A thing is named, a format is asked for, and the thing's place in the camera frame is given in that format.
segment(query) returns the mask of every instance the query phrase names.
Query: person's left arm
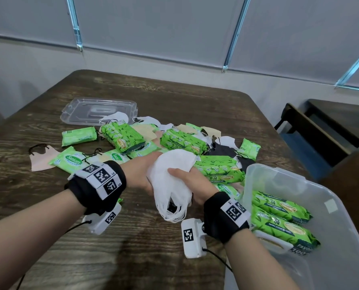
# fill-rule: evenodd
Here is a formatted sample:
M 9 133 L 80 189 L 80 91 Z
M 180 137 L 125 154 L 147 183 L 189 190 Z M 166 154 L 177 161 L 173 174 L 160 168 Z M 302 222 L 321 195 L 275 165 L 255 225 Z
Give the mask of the person's left arm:
M 155 152 L 121 165 L 127 187 L 152 194 L 146 173 L 160 156 Z M 0 289 L 8 289 L 84 214 L 71 190 L 0 220 Z

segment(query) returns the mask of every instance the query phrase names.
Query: person's right arm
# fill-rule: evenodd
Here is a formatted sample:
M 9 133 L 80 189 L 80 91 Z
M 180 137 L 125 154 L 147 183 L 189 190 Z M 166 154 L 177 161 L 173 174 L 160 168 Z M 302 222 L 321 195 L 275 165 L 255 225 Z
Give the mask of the person's right arm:
M 187 185 L 193 192 L 194 200 L 200 205 L 218 192 L 218 189 L 194 167 L 190 172 L 180 169 L 168 169 L 168 172 Z M 249 229 L 235 233 L 224 246 L 240 290 L 299 289 Z

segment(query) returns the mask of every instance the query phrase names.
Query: person's left hand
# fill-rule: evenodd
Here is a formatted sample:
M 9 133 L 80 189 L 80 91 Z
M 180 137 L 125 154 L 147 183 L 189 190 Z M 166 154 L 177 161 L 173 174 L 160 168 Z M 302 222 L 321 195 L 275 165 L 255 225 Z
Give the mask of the person's left hand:
M 142 188 L 148 195 L 154 194 L 153 187 L 147 180 L 147 170 L 162 155 L 159 151 L 154 151 L 146 156 L 137 156 L 120 165 L 127 179 L 127 187 Z

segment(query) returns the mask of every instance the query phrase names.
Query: white electronic device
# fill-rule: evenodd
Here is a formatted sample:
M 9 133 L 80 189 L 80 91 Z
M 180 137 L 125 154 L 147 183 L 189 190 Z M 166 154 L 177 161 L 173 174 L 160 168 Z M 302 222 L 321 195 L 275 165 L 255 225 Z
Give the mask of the white electronic device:
M 84 226 L 87 226 L 92 234 L 100 235 L 107 229 L 112 220 L 116 218 L 121 209 L 122 206 L 119 203 L 116 203 L 112 211 L 106 211 L 101 216 L 95 213 L 89 214 L 83 218 L 82 222 L 92 221 L 90 224 L 85 224 Z
M 185 256 L 187 258 L 200 258 L 206 255 L 205 235 L 203 231 L 204 223 L 200 219 L 186 219 L 181 223 L 182 242 Z

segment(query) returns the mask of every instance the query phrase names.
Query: hand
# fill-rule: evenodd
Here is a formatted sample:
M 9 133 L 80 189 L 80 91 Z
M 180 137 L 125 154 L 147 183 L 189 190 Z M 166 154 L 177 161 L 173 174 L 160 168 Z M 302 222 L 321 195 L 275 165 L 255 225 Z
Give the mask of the hand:
M 147 180 L 147 170 L 162 155 L 155 151 L 146 156 L 137 156 L 120 165 L 127 179 L 127 187 L 142 188 L 148 195 L 153 195 L 153 187 Z
M 193 198 L 196 203 L 200 205 L 203 205 L 207 199 L 218 192 L 218 189 L 194 167 L 191 168 L 189 172 L 174 168 L 168 168 L 167 172 L 169 172 L 170 175 L 181 179 L 193 192 Z

